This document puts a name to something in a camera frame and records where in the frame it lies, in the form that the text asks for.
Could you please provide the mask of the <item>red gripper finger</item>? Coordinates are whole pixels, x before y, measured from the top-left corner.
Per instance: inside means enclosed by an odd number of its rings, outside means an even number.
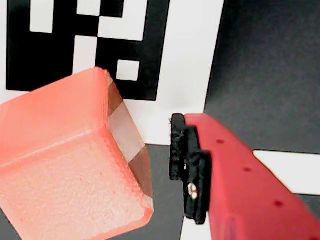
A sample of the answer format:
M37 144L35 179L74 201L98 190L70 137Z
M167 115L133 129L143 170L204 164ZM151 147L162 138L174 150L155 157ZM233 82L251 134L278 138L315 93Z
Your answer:
M214 240L317 240L320 221L236 135L207 114L171 116L169 177L184 215Z

